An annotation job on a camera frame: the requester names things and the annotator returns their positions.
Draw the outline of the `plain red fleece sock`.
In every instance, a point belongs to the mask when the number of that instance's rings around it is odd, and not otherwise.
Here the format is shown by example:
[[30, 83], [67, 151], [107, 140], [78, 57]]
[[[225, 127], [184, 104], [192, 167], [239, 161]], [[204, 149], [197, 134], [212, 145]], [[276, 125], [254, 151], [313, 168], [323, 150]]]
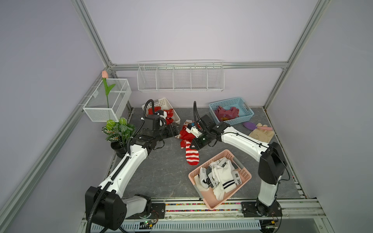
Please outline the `plain red fleece sock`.
[[185, 129], [183, 129], [180, 132], [180, 137], [179, 138], [182, 140], [181, 143], [180, 143], [181, 148], [186, 148], [186, 147], [190, 146], [190, 144], [192, 143], [192, 140], [195, 138], [195, 135], [193, 135], [192, 133], [189, 133]]

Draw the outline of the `santa striped small sock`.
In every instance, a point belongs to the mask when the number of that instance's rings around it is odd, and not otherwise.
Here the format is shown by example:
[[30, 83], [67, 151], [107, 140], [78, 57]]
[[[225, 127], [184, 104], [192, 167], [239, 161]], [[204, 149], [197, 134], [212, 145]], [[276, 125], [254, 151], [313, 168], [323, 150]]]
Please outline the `santa striped small sock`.
[[191, 142], [185, 141], [185, 149], [186, 149], [186, 161], [191, 166], [196, 166], [199, 164], [199, 151], [196, 149]]

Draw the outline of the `white black striped sock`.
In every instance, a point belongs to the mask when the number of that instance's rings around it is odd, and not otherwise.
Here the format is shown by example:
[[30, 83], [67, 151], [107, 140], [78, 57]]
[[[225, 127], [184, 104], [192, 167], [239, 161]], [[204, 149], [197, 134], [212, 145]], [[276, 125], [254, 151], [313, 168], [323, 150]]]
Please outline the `white black striped sock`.
[[234, 167], [229, 159], [223, 157], [220, 160], [214, 161], [209, 165], [212, 176], [213, 193], [218, 201], [224, 199], [224, 195], [236, 189], [232, 171]]

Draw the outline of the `white sock grey emblem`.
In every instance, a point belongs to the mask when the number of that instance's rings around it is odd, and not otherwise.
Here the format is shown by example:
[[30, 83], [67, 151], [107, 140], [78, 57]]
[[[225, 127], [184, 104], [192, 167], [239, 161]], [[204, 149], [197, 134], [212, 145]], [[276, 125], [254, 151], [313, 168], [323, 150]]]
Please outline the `white sock grey emblem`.
[[241, 180], [240, 174], [237, 170], [232, 171], [232, 177], [234, 178], [235, 184], [237, 186], [242, 185], [242, 180]]

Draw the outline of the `white sock black pattern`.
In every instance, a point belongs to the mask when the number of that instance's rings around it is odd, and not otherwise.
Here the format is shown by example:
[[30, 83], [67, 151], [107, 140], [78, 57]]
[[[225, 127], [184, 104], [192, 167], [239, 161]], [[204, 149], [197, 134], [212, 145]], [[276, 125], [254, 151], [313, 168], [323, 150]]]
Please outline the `white sock black pattern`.
[[200, 168], [199, 174], [194, 177], [195, 184], [199, 191], [206, 192], [212, 187], [212, 182], [207, 175], [206, 168]]

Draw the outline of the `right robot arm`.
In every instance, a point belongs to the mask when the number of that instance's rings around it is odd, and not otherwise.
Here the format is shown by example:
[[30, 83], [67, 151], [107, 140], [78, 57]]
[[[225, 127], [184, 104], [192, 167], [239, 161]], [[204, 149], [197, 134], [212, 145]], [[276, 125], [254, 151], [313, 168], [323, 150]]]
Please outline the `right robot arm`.
[[223, 121], [215, 123], [208, 115], [199, 116], [197, 103], [193, 103], [195, 135], [192, 145], [200, 150], [212, 141], [231, 145], [258, 162], [257, 173], [261, 179], [260, 191], [255, 204], [244, 210], [253, 216], [282, 217], [282, 207], [277, 201], [278, 185], [283, 174], [289, 174], [285, 156], [278, 143], [265, 143], [236, 130]]

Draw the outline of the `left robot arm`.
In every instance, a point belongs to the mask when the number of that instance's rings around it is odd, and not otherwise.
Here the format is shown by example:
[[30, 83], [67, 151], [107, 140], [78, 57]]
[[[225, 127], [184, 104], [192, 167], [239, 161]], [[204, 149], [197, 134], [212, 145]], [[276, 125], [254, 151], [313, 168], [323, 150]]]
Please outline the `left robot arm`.
[[155, 112], [152, 99], [146, 102], [151, 105], [151, 115], [143, 111], [141, 125], [126, 144], [127, 153], [113, 172], [97, 187], [91, 186], [85, 193], [86, 227], [89, 233], [92, 224], [108, 229], [121, 228], [123, 221], [131, 216], [150, 217], [153, 213], [152, 199], [137, 194], [132, 198], [123, 198], [124, 191], [141, 163], [148, 155], [158, 150], [158, 142], [164, 142], [167, 122], [160, 113]]

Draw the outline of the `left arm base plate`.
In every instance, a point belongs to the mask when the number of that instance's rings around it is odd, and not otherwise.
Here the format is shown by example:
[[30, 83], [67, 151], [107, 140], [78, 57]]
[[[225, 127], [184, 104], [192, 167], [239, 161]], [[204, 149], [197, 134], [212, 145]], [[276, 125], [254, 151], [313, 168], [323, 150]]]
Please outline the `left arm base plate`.
[[126, 219], [163, 219], [166, 213], [166, 205], [164, 203], [152, 203], [151, 207], [146, 207], [142, 213], [134, 214]]

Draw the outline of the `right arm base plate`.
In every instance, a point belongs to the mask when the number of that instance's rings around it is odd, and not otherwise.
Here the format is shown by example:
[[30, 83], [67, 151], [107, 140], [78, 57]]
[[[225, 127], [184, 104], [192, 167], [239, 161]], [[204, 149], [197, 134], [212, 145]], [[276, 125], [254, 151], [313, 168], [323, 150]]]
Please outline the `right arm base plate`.
[[259, 200], [255, 202], [241, 202], [244, 217], [282, 217], [282, 207], [277, 200], [266, 206]]

